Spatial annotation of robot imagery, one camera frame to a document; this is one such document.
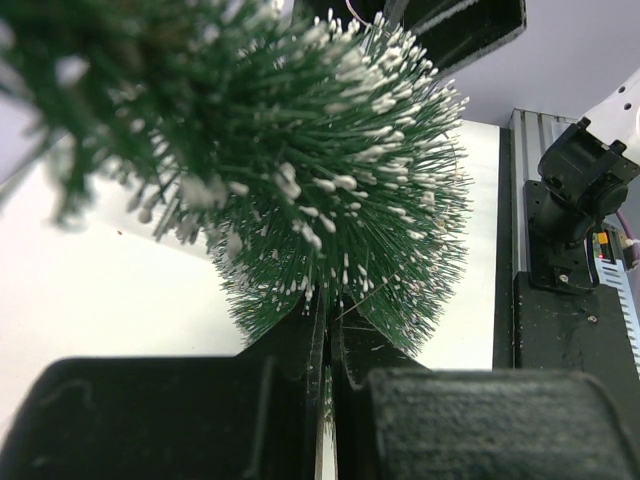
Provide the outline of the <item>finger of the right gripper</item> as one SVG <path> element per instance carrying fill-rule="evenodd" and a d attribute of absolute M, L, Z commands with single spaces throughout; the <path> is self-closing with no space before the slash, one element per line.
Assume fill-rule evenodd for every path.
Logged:
<path fill-rule="evenodd" d="M 441 75 L 501 48 L 527 26 L 523 0 L 387 1 L 384 16 L 416 36 Z"/>

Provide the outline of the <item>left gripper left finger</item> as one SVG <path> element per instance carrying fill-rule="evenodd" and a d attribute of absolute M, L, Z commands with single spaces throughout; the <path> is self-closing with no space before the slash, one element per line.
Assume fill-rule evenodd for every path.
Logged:
<path fill-rule="evenodd" d="M 326 315 L 298 304 L 234 356 L 56 361 L 1 450 L 5 479 L 318 479 Z"/>

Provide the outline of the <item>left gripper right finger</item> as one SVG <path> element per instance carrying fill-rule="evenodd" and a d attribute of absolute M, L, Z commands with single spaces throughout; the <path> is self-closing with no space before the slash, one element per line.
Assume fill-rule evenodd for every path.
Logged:
<path fill-rule="evenodd" d="M 570 371 L 432 371 L 353 304 L 329 314 L 340 479 L 635 479 L 611 396 Z"/>

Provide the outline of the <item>small green christmas tree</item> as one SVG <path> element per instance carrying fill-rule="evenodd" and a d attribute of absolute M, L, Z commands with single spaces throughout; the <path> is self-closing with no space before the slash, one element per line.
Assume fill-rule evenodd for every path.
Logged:
<path fill-rule="evenodd" d="M 5 94 L 39 115 L 77 226 L 94 177 L 157 237 L 204 241 L 250 341 L 296 305 L 356 311 L 407 354 L 459 280 L 466 107 L 376 14 L 285 19 L 276 1 L 5 1 Z"/>

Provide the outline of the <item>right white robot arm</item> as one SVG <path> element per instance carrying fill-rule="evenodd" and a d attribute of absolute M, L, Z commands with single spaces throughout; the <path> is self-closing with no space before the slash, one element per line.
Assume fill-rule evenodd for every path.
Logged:
<path fill-rule="evenodd" d="M 386 1 L 391 25 L 414 33 L 444 76 L 513 41 L 527 28 L 523 1 Z M 625 202 L 639 175 L 639 75 L 570 123 L 536 157 L 523 188 L 529 281 L 569 295 L 596 288 L 592 236 Z"/>

